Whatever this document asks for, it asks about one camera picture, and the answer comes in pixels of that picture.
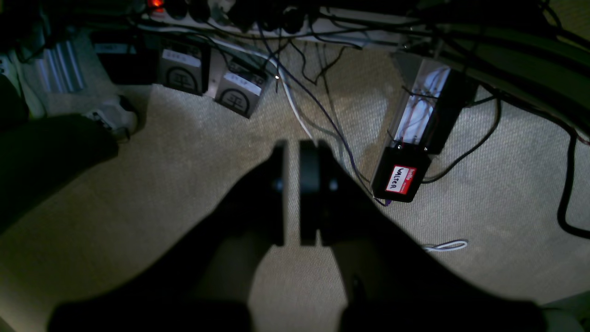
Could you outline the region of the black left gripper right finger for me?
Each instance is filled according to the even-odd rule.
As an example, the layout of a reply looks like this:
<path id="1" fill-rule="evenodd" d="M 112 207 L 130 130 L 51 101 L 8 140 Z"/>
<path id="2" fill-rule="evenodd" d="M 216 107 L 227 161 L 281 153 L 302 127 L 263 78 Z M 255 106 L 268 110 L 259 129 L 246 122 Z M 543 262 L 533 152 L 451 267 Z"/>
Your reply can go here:
<path id="1" fill-rule="evenodd" d="M 545 332 L 530 301 L 485 292 L 431 257 L 346 174 L 301 141 L 301 244 L 331 250 L 348 306 L 340 332 Z"/>

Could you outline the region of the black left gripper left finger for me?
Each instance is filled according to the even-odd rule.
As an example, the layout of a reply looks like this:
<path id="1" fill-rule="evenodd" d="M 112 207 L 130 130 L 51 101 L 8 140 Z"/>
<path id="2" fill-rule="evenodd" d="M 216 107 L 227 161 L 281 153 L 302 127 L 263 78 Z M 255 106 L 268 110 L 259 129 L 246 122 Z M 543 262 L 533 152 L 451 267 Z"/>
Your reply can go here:
<path id="1" fill-rule="evenodd" d="M 154 264 L 95 298 L 59 305 L 51 332 L 251 332 L 254 275 L 284 244 L 287 142 Z"/>

